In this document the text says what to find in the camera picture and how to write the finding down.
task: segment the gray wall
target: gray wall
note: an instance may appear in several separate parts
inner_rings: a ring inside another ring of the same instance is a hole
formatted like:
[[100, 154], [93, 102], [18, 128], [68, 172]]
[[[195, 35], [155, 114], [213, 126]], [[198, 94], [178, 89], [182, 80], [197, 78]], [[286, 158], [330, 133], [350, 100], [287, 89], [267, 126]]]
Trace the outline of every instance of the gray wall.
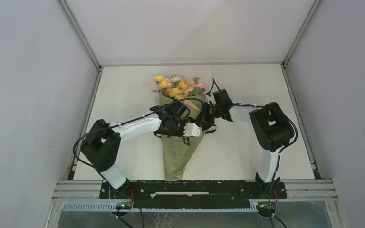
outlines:
[[42, 227], [95, 75], [54, 0], [0, 0], [0, 227]]
[[323, 175], [365, 227], [365, 1], [324, 1], [288, 71]]

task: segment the white panel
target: white panel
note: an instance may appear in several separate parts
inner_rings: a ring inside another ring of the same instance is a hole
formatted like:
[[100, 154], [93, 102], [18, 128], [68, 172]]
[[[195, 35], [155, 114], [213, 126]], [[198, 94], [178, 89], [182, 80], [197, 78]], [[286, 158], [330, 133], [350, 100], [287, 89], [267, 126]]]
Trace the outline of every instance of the white panel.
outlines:
[[0, 0], [0, 228], [40, 228], [96, 70], [54, 0]]
[[[280, 65], [196, 65], [196, 66], [126, 66], [105, 67], [88, 129], [98, 119], [116, 122], [143, 114], [158, 105], [153, 93], [154, 74], [199, 76], [211, 86], [214, 77], [226, 88], [234, 102], [264, 105], [278, 102], [295, 123], [296, 116]], [[254, 179], [261, 162], [262, 148], [251, 124], [216, 120], [217, 131], [204, 136], [185, 169], [185, 180]], [[161, 140], [152, 133], [131, 139], [120, 146], [117, 164], [131, 180], [164, 180]], [[300, 135], [297, 143], [284, 151], [281, 167], [284, 179], [313, 179], [307, 151]], [[99, 180], [94, 169], [80, 162], [76, 180]]]
[[313, 0], [68, 0], [101, 64], [283, 61]]
[[324, 1], [289, 76], [349, 227], [365, 227], [365, 1]]

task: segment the white table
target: white table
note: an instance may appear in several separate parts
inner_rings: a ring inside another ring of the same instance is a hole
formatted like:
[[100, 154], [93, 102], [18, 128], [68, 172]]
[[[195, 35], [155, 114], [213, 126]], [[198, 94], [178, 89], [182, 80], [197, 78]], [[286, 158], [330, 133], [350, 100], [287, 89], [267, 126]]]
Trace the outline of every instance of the white table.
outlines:
[[[98, 119], [124, 121], [157, 105], [159, 95], [152, 92], [157, 89], [153, 81], [155, 74], [197, 76], [207, 89], [215, 78], [233, 102], [265, 105], [275, 101], [298, 126], [278, 64], [119, 66], [103, 70], [87, 131]], [[259, 169], [262, 148], [251, 124], [217, 119], [216, 125], [217, 131], [204, 136], [188, 162], [183, 179], [253, 180]], [[87, 161], [82, 154], [80, 158]], [[116, 163], [130, 180], [164, 180], [162, 143], [152, 133], [123, 143]], [[301, 133], [298, 141], [283, 152], [279, 170], [283, 179], [314, 179]], [[101, 180], [101, 177], [79, 162], [74, 180]]]

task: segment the gray floor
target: gray floor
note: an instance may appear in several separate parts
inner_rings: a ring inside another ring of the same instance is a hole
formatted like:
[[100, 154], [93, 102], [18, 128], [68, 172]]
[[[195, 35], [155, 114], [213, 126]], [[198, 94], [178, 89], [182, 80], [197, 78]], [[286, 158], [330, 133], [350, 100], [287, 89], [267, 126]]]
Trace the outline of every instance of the gray floor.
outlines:
[[[280, 202], [276, 213], [290, 228], [330, 228], [323, 202]], [[123, 217], [134, 228], [142, 227], [139, 213]], [[144, 213], [146, 228], [268, 228], [269, 218], [257, 213], [191, 212], [191, 213]], [[283, 226], [275, 220], [276, 228]], [[63, 212], [59, 228], [126, 228], [109, 212]]]

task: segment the white flower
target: white flower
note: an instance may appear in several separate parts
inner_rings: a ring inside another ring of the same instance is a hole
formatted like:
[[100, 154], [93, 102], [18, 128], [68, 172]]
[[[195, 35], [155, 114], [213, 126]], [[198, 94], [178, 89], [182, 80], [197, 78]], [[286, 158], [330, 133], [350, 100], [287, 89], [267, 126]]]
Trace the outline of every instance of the white flower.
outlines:
[[179, 82], [179, 81], [181, 81], [182, 79], [180, 78], [180, 77], [178, 77], [178, 76], [176, 76], [176, 77], [172, 77], [171, 78], [171, 81], [172, 82]]

